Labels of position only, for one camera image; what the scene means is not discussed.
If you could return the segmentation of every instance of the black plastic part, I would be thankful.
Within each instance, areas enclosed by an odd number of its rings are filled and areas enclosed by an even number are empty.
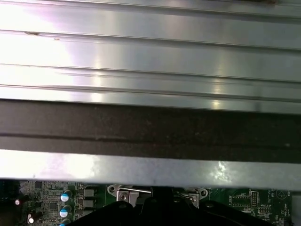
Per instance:
[[[134,208],[131,204],[119,201],[98,209],[68,226],[100,225],[100,222],[107,221],[110,226],[133,226]]]
[[[13,203],[20,196],[20,183],[14,180],[0,180],[0,204]]]
[[[20,220],[21,209],[13,203],[0,203],[0,225],[15,226]]]
[[[144,201],[140,214],[141,225],[172,223],[174,194],[170,187],[151,187],[152,197]]]
[[[301,116],[0,101],[0,149],[301,163]]]
[[[199,209],[201,212],[208,214],[207,216],[210,218],[212,225],[272,226],[267,221],[215,201],[201,202]]]

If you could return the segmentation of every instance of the chip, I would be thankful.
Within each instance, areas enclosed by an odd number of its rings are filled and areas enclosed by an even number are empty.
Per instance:
[[[57,210],[57,204],[55,202],[49,204],[49,209]]]
[[[34,187],[35,188],[42,188],[42,182],[41,181],[34,182]]]
[[[84,190],[84,196],[85,197],[93,197],[94,196],[94,190],[93,189],[85,189]]]
[[[93,200],[84,200],[83,206],[84,207],[94,207],[94,201]]]

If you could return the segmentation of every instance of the aluminum strip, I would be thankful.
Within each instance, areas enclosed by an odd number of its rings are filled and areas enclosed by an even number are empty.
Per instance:
[[[156,94],[210,96],[217,98],[232,97],[301,101],[301,85],[293,85],[291,83],[282,83],[282,87],[280,87],[276,82],[267,81],[240,84],[240,80],[236,80],[236,83],[234,83],[235,81],[229,82],[223,79],[208,81],[204,78],[196,79],[192,76],[180,75],[174,80],[172,76],[161,75],[161,77],[154,78],[152,74],[141,73],[136,75],[131,74],[131,77],[128,77],[124,75],[125,73],[123,72],[116,73],[116,75],[103,72],[103,75],[97,76],[93,75],[92,71],[85,71],[86,74],[73,74],[68,70],[62,69],[15,67],[10,65],[0,65],[0,70],[5,72],[5,76],[0,77],[0,85],[6,86],[5,90],[7,91],[5,93],[7,94],[10,93],[8,86],[27,87],[26,93],[29,92],[29,87],[33,86],[36,88],[34,92],[37,92],[38,88],[55,88],[65,91],[67,89],[73,89],[72,96],[75,96],[74,89],[79,89],[79,92],[86,93],[111,90],[136,93],[152,92]],[[15,88],[14,90],[15,92],[18,90],[19,93],[24,92],[25,89]]]
[[[36,0],[6,0],[5,2],[36,3]],[[237,14],[248,16],[271,16],[285,18],[300,18],[301,8],[299,0],[281,0],[276,4],[262,4],[247,1],[230,0],[40,0],[39,4],[47,5],[85,5],[103,4],[144,8],[163,8],[171,10],[192,10],[209,13]]]
[[[299,191],[301,165],[0,150],[0,178]]]
[[[277,23],[216,14],[145,12],[136,8],[1,3],[0,30],[301,49],[300,21],[282,19]]]
[[[301,103],[195,97],[130,92],[85,92],[56,89],[0,87],[1,99],[102,103],[118,105],[165,106],[210,110],[300,114]]]
[[[301,81],[301,55],[211,46],[63,41],[2,34],[0,62],[10,65],[130,70]]]

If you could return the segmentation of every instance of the integrated circuit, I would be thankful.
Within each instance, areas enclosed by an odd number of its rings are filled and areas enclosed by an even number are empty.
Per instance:
[[[79,215],[83,215],[84,211],[83,210],[77,210],[76,213],[79,214]]]
[[[231,206],[249,207],[250,197],[249,196],[231,196]]]
[[[49,209],[50,210],[57,210],[57,203],[55,202],[52,202],[49,204]]]
[[[35,181],[34,182],[34,188],[42,188],[42,182],[41,181]]]
[[[94,207],[94,201],[93,200],[84,200],[83,207],[93,208]]]
[[[84,196],[85,197],[93,197],[94,196],[94,190],[93,189],[85,189],[84,190]]]

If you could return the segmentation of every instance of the metal bracket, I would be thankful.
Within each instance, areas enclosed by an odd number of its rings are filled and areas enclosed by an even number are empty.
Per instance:
[[[186,188],[187,193],[177,194],[183,198],[189,199],[195,207],[199,207],[199,201],[208,196],[208,191],[204,188]],[[133,207],[140,193],[151,194],[151,191],[143,189],[135,189],[132,186],[111,185],[108,187],[108,193],[116,197],[116,201],[125,201]]]

